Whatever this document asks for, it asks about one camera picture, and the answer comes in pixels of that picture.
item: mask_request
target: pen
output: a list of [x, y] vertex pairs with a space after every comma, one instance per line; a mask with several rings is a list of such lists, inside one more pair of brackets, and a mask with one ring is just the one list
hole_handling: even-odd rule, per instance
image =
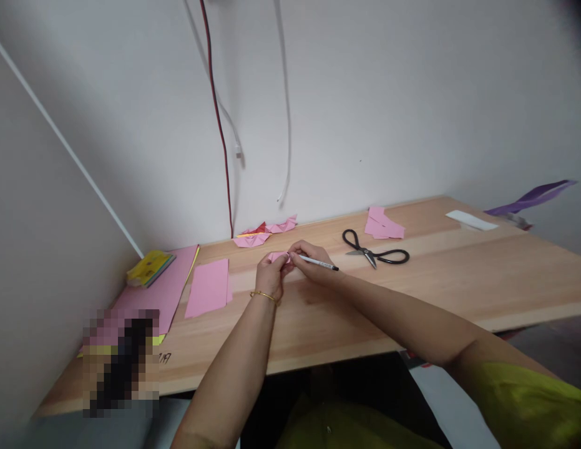
[[311, 263], [314, 263], [316, 265], [320, 265], [320, 266], [325, 267], [325, 268], [330, 268], [330, 269], [332, 269], [334, 271], [340, 271], [340, 268], [338, 268], [337, 266], [333, 266], [333, 265], [330, 265], [330, 264], [326, 264], [325, 262], [319, 262], [319, 261], [317, 261], [315, 259], [308, 258], [307, 256], [304, 256], [302, 254], [299, 254], [298, 256], [302, 260], [306, 260], [307, 262], [311, 262]]

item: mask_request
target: person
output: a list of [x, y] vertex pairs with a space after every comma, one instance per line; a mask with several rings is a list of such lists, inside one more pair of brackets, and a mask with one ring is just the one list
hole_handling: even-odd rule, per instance
[[[289, 254], [287, 264], [287, 256], [259, 262], [255, 291], [263, 294], [250, 299], [207, 370], [172, 448], [236, 445], [265, 378], [283, 279], [294, 268], [348, 301], [403, 347], [445, 369], [475, 401], [502, 448], [581, 447], [581, 390], [502, 339], [444, 309], [298, 256], [334, 265], [324, 248], [299, 241]], [[326, 402], [289, 420], [277, 447], [440, 446], [373, 409]]]

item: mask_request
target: black scissor handle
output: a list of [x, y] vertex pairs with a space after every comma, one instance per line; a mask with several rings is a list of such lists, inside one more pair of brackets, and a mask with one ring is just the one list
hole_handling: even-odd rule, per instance
[[399, 260], [399, 261], [392, 261], [389, 259], [384, 259], [382, 257], [379, 257], [377, 254], [375, 254], [375, 255], [378, 256], [378, 260], [380, 262], [391, 263], [394, 265], [400, 265], [403, 263], [407, 263], [409, 261], [409, 259], [411, 259], [411, 255], [409, 253], [407, 253], [404, 249], [393, 249], [392, 251], [386, 251], [385, 253], [380, 254], [380, 256], [387, 256], [388, 254], [393, 254], [393, 253], [403, 253], [404, 258]]
[[[348, 241], [348, 239], [346, 238], [346, 233], [351, 233], [354, 237], [354, 243]], [[350, 246], [352, 246], [354, 249], [360, 250], [361, 247], [359, 246], [359, 238], [357, 237], [357, 233], [355, 231], [353, 231], [352, 229], [347, 229], [346, 231], [344, 231], [342, 233], [342, 240], [344, 240], [345, 242], [347, 242]]]

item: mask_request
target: wooden desk surface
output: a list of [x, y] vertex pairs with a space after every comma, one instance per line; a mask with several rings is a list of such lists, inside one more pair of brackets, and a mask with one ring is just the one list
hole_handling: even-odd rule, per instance
[[[492, 231], [461, 226], [444, 214], [462, 210], [500, 224]], [[201, 247], [197, 264], [230, 260], [234, 300], [223, 309], [184, 319], [190, 283], [185, 286], [172, 328], [159, 352], [160, 394], [197, 388], [215, 354], [249, 300], [255, 266], [270, 251], [287, 250], [304, 239], [325, 247], [343, 271], [454, 312], [489, 331], [581, 315], [581, 256], [521, 231], [452, 198], [438, 197], [386, 209], [406, 227], [402, 241], [375, 240], [364, 233], [367, 212], [297, 226], [274, 234], [257, 248], [232, 240]], [[376, 252], [403, 248], [405, 265], [378, 264], [374, 270], [342, 240], [354, 229], [359, 242]], [[285, 279], [276, 315], [268, 374], [398, 349], [367, 319], [307, 280], [299, 270]], [[37, 416], [82, 409], [82, 359], [74, 359], [47, 394]]]

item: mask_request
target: white cable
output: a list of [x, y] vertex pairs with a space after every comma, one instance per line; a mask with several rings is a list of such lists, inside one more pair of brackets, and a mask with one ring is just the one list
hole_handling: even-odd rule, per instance
[[277, 202], [280, 202], [282, 198], [286, 196], [288, 191], [288, 184], [290, 182], [290, 155], [292, 148], [291, 141], [291, 121], [290, 121], [290, 95], [288, 94], [288, 67], [286, 66], [286, 41], [284, 39], [284, 27], [282, 25], [282, 10], [280, 6], [280, 0], [273, 0], [273, 4], [276, 9], [276, 22], [278, 24], [278, 37], [280, 38], [280, 52], [282, 56], [282, 71], [284, 75], [284, 96], [286, 98], [286, 130], [288, 132], [288, 161], [286, 163], [286, 181], [284, 182], [284, 187]]
[[130, 242], [130, 244], [134, 248], [134, 251], [136, 251], [137, 254], [140, 256], [140, 258], [142, 259], [144, 257], [144, 255], [142, 254], [142, 251], [140, 250], [138, 245], [136, 245], [136, 242], [134, 241], [132, 236], [129, 234], [129, 232], [126, 230], [126, 227], [124, 226], [122, 221], [116, 215], [115, 211], [113, 210], [113, 208], [111, 207], [111, 205], [109, 204], [109, 202], [107, 201], [107, 199], [105, 198], [103, 193], [101, 193], [101, 191], [99, 190], [99, 187], [95, 184], [95, 181], [92, 179], [89, 172], [86, 171], [86, 168], [84, 168], [84, 165], [82, 165], [82, 162], [80, 161], [80, 159], [78, 159], [78, 156], [76, 156], [72, 147], [70, 147], [69, 143], [67, 142], [66, 138], [63, 136], [63, 134], [61, 134], [57, 125], [53, 122], [53, 120], [51, 119], [51, 116], [49, 116], [49, 114], [47, 113], [47, 110], [44, 108], [41, 101], [36, 97], [35, 93], [31, 89], [30, 85], [26, 82], [26, 79], [24, 78], [24, 76], [22, 76], [22, 74], [20, 73], [20, 70], [17, 68], [16, 64], [14, 63], [14, 61], [11, 59], [11, 57], [7, 53], [7, 50], [5, 50], [5, 48], [3, 48], [3, 45], [1, 45], [1, 43], [0, 43], [0, 54], [1, 54], [1, 56], [3, 56], [3, 59], [5, 60], [5, 62], [7, 62], [7, 65], [12, 70], [12, 72], [14, 72], [14, 75], [16, 76], [18, 81], [20, 81], [20, 83], [24, 87], [24, 90], [28, 93], [28, 95], [30, 96], [30, 98], [32, 99], [32, 101], [34, 102], [36, 107], [39, 109], [42, 116], [45, 118], [45, 120], [47, 120], [47, 123], [49, 124], [51, 129], [53, 129], [53, 132], [55, 133], [55, 135], [57, 135], [57, 137], [60, 140], [60, 142], [62, 143], [62, 145], [66, 148], [67, 152], [72, 157], [72, 159], [74, 160], [74, 162], [76, 163], [76, 165], [78, 166], [78, 168], [80, 169], [80, 171], [82, 172], [82, 174], [84, 175], [86, 180], [89, 182], [90, 186], [93, 188], [93, 190], [95, 191], [95, 193], [97, 194], [97, 196], [99, 197], [101, 202], [103, 202], [103, 205], [107, 208], [107, 210], [111, 214], [111, 217], [115, 220], [117, 225], [120, 227], [121, 231], [124, 233], [124, 235], [128, 239], [128, 242]]
[[[195, 24], [195, 20], [192, 17], [192, 12], [190, 12], [190, 6], [188, 5], [188, 0], [183, 0], [183, 3], [184, 3], [184, 6], [186, 7], [186, 15], [188, 17], [188, 22], [190, 23], [190, 28], [192, 30], [192, 34], [195, 38], [195, 43], [197, 44], [198, 53], [201, 57], [201, 61], [203, 62], [203, 68], [205, 69], [205, 75], [207, 75], [207, 78], [210, 79], [209, 64], [207, 62], [207, 58], [205, 57], [205, 49], [203, 48], [203, 44], [201, 44], [201, 38], [198, 35], [197, 25]], [[228, 111], [226, 110], [226, 108], [222, 104], [222, 101], [220, 100], [220, 94], [217, 92], [217, 89], [215, 89], [215, 99], [217, 101], [217, 104], [220, 106], [220, 109], [223, 112], [223, 116], [225, 117], [226, 121], [230, 125], [230, 128], [232, 128], [232, 132], [234, 133], [236, 157], [240, 158], [240, 157], [242, 157], [242, 146], [240, 145], [240, 137], [238, 137], [238, 131], [236, 130], [236, 126], [234, 126], [234, 123], [232, 122], [232, 118], [230, 117], [230, 114], [228, 113]]]

